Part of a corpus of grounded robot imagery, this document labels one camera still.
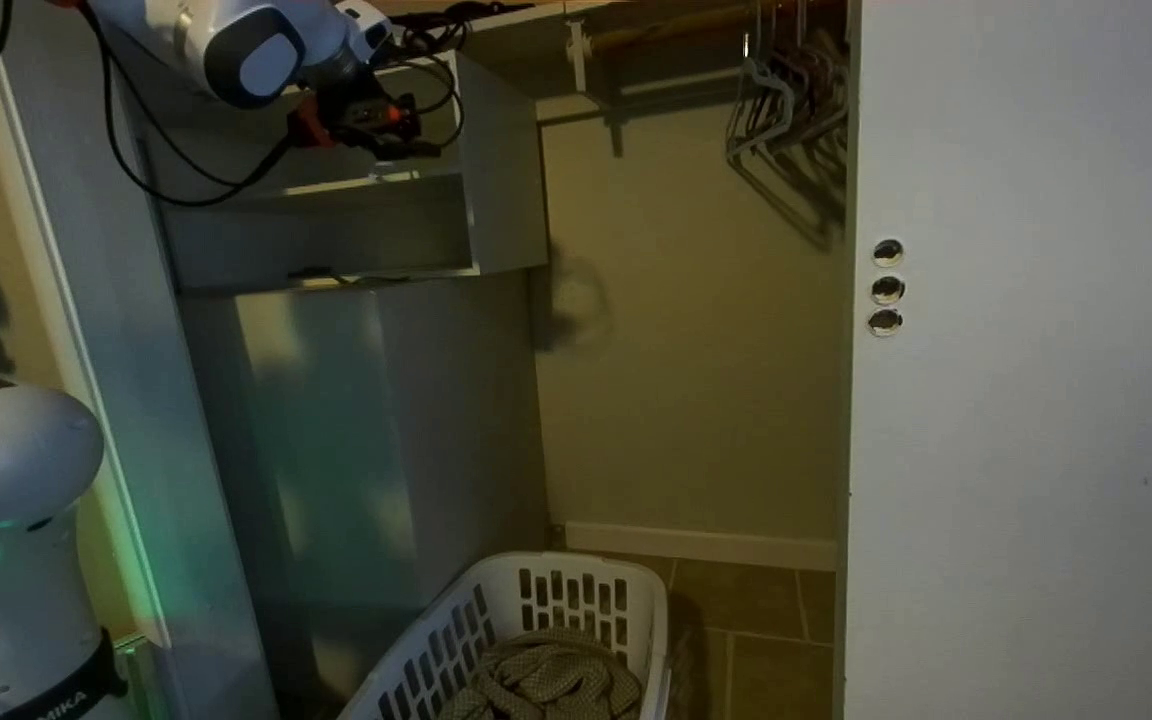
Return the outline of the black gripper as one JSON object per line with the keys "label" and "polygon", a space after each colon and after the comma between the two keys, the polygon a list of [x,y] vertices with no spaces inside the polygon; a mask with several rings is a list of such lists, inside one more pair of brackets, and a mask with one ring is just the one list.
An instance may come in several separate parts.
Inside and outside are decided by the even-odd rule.
{"label": "black gripper", "polygon": [[391,96],[377,75],[317,84],[294,112],[287,134],[301,146],[364,146],[377,160],[419,151],[415,96]]}

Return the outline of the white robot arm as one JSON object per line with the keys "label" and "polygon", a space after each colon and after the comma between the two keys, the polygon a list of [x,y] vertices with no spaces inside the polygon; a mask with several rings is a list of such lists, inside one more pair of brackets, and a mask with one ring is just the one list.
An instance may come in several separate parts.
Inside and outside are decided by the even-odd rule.
{"label": "white robot arm", "polygon": [[371,0],[81,0],[81,12],[228,107],[274,107],[301,86],[297,146],[419,151],[415,99],[379,84],[405,38]]}

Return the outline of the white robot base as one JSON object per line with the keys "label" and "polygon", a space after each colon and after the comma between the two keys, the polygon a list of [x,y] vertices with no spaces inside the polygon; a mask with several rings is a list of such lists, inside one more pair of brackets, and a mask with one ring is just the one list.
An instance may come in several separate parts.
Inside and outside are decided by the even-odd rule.
{"label": "white robot base", "polygon": [[77,552],[77,499],[102,461],[81,401],[0,377],[0,720],[128,720]]}

